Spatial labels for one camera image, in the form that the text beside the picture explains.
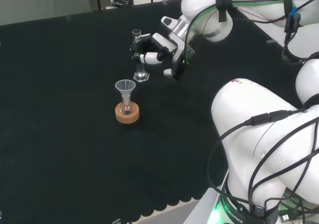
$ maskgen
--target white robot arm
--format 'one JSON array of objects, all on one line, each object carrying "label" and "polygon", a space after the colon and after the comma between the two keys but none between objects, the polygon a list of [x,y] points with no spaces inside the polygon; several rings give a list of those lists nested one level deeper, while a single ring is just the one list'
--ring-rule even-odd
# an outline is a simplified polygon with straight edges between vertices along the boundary
[{"label": "white robot arm", "polygon": [[[293,0],[293,3],[295,7],[300,7],[308,1],[310,0]],[[188,56],[194,53],[188,46],[194,35],[203,34],[211,42],[221,41],[229,35],[233,27],[232,18],[226,11],[227,19],[220,22],[220,12],[214,6],[215,4],[216,0],[182,0],[183,15],[178,20],[162,18],[162,24],[170,31],[168,41],[177,47],[177,50],[172,53],[172,69],[165,71],[165,74],[171,74],[173,78],[180,79],[186,62],[185,49]],[[281,27],[286,25],[283,0],[232,0],[232,6],[248,7],[270,21],[281,17],[282,19],[272,23]],[[319,0],[307,4],[307,7],[299,9],[298,13],[301,16],[300,26],[319,23]]]},{"label": "white robot arm", "polygon": [[[234,7],[248,7],[268,20],[276,20],[275,25],[285,27],[287,11],[283,0],[232,0]],[[300,7],[310,0],[293,0],[294,7]],[[173,69],[165,74],[179,78],[179,67],[183,66],[185,48],[193,52],[187,44],[196,33],[212,42],[225,39],[232,30],[232,19],[226,11],[226,20],[220,22],[220,12],[214,7],[216,0],[182,0],[183,15],[178,19],[163,17],[161,22],[170,30],[167,41],[175,45],[172,52]],[[319,0],[315,0],[307,7],[298,10],[301,16],[299,25],[319,23]],[[305,103],[319,94],[319,59],[306,61],[296,81],[296,89],[301,101]],[[212,117],[220,135],[249,119],[252,116],[278,110],[294,110],[295,108],[276,96],[266,88],[246,79],[235,79],[225,85],[216,95],[212,104]],[[247,199],[250,179],[259,164],[271,148],[289,132],[316,117],[319,117],[319,103],[307,110],[306,113],[292,115],[282,121],[259,126],[248,126],[232,133],[223,140],[229,164],[227,188],[231,195]],[[313,147],[315,124],[310,125],[284,142],[266,161],[257,173],[253,184],[298,162],[309,155]],[[299,167],[274,178],[259,186],[252,196],[252,203],[265,208],[265,201],[269,198],[282,197],[285,188],[293,189],[299,180],[305,163]],[[319,156],[312,158],[308,171],[296,191],[304,199],[319,204]],[[267,203],[267,210],[275,209],[278,200]],[[251,206],[241,202],[248,211]],[[226,223],[243,223],[238,217],[224,208]],[[280,219],[272,219],[270,223],[281,223]]]}]

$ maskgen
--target cylinder base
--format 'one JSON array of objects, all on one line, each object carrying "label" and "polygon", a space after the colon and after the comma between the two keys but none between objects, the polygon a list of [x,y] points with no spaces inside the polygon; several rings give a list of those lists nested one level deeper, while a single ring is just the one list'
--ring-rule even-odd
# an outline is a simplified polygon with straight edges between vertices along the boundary
[{"label": "cylinder base", "polygon": [[123,114],[120,112],[120,105],[121,103],[119,103],[116,107],[115,107],[115,117],[118,120],[118,122],[120,123],[124,123],[124,124],[129,124],[129,123],[134,123],[136,122],[139,117],[140,117],[140,108],[139,106],[132,102],[132,104],[134,105],[134,112],[131,114]]}]

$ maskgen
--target robot logo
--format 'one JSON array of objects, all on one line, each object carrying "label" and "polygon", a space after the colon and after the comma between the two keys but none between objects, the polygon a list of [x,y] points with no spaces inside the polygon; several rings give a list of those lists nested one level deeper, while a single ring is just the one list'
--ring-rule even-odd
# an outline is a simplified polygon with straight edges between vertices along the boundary
[{"label": "robot logo", "polygon": [[234,80],[232,80],[231,82],[236,82],[236,83],[242,84],[242,82],[239,81],[239,80],[237,80],[237,79],[234,79]]},{"label": "robot logo", "polygon": [[230,214],[230,216],[235,219],[236,221],[238,221],[239,223],[243,223],[242,220],[240,220],[238,217],[236,217],[234,214],[232,214],[232,212],[228,209],[227,205],[225,204],[224,198],[221,197],[221,200],[223,202],[224,205],[224,211],[228,212]]}]

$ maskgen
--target black felt cloth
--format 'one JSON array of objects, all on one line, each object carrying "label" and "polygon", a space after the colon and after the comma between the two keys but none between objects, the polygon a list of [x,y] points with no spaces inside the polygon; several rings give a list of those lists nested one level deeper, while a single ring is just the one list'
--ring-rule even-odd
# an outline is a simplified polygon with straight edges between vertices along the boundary
[{"label": "black felt cloth", "polygon": [[[139,121],[118,123],[114,84],[136,70],[131,30],[152,32],[164,15],[179,17],[180,0],[0,27],[3,224],[136,221],[201,198],[217,139],[210,104],[231,79],[251,79],[300,106],[298,69],[239,16],[226,40],[195,44],[182,81],[162,75],[169,63],[147,67],[150,80],[131,96]],[[226,169],[219,150],[211,167],[217,185]]]}]

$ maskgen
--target glass funnel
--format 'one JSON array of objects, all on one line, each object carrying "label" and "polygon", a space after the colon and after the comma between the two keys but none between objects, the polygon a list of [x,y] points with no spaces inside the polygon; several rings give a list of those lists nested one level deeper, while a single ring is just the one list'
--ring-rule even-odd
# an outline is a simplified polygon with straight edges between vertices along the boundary
[{"label": "glass funnel", "polygon": [[123,102],[120,105],[120,113],[131,114],[134,112],[134,105],[130,100],[131,92],[136,84],[131,80],[121,80],[115,83],[115,88],[122,94]]}]

